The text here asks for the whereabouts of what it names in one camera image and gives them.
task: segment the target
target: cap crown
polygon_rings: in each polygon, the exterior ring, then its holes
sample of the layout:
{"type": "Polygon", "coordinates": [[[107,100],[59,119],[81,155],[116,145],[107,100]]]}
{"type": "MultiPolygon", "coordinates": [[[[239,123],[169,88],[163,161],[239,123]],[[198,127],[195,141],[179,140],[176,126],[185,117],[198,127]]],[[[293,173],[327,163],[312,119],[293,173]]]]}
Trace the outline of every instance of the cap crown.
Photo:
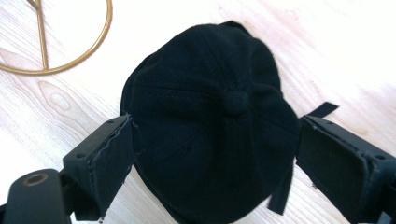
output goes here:
{"type": "Polygon", "coordinates": [[[125,84],[135,165],[181,223],[234,222],[292,166],[299,122],[270,50],[240,24],[191,27],[125,84]]]}

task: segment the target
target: brass frame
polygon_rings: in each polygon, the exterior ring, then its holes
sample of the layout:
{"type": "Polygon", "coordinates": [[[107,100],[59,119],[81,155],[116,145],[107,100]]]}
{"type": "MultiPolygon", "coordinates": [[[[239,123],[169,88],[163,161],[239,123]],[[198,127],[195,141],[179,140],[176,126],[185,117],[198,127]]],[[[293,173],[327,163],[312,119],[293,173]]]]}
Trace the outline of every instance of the brass frame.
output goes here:
{"type": "Polygon", "coordinates": [[[41,58],[42,58],[42,63],[43,63],[43,69],[42,70],[24,70],[24,69],[20,69],[20,68],[16,68],[16,67],[6,66],[1,63],[0,63],[0,69],[3,69],[5,71],[11,72],[11,73],[21,74],[21,75],[42,76],[42,75],[50,75],[50,74],[62,72],[64,70],[72,68],[72,67],[76,66],[77,64],[81,63],[82,61],[86,60],[103,43],[103,41],[105,40],[105,37],[108,33],[108,30],[110,28],[110,23],[111,23],[111,20],[113,17],[113,5],[112,5],[111,0],[106,0],[106,1],[107,1],[106,22],[102,29],[101,34],[96,39],[95,43],[93,43],[93,45],[87,51],[85,51],[81,56],[79,56],[72,62],[66,63],[64,65],[61,65],[61,66],[58,66],[55,68],[49,68],[41,0],[35,0],[35,1],[27,0],[27,2],[37,11],[38,31],[39,31],[39,35],[40,35],[41,58]]]}

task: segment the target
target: black fabric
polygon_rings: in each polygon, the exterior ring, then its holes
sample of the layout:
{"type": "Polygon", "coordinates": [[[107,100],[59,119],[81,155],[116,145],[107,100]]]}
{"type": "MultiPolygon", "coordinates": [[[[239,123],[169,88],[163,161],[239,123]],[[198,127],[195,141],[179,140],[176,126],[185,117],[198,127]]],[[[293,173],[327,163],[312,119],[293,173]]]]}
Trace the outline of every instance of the black fabric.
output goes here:
{"type": "Polygon", "coordinates": [[[138,173],[179,223],[234,222],[289,190],[300,123],[270,50],[239,23],[191,27],[148,56],[120,113],[138,173]]]}
{"type": "Polygon", "coordinates": [[[275,189],[268,203],[268,209],[283,215],[285,212],[286,203],[289,198],[289,191],[291,187],[291,180],[293,179],[293,165],[291,165],[288,174],[285,176],[283,182],[275,189]]]}
{"type": "Polygon", "coordinates": [[[314,111],[307,114],[307,116],[324,118],[324,117],[328,116],[329,114],[331,114],[338,107],[339,107],[338,105],[334,105],[332,103],[325,102],[322,105],[320,105],[318,108],[316,108],[314,111]]]}

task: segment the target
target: light wooden floor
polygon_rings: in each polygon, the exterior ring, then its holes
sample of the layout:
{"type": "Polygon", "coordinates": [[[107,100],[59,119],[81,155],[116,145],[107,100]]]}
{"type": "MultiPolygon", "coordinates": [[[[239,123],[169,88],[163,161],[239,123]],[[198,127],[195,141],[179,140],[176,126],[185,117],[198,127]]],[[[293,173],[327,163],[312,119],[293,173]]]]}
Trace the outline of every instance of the light wooden floor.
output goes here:
{"type": "MultiPolygon", "coordinates": [[[[324,101],[327,119],[396,155],[396,4],[354,0],[113,0],[103,45],[59,74],[0,71],[0,203],[9,185],[62,157],[119,113],[135,67],[171,37],[200,23],[239,21],[275,54],[287,101],[302,116],[324,101]]],[[[70,62],[99,35],[105,0],[42,0],[49,67],[70,62]]],[[[0,63],[39,69],[36,13],[24,0],[0,0],[0,63]]],[[[296,168],[285,215],[265,203],[237,223],[347,223],[296,168]]],[[[174,223],[136,171],[105,223],[174,223]]]]}

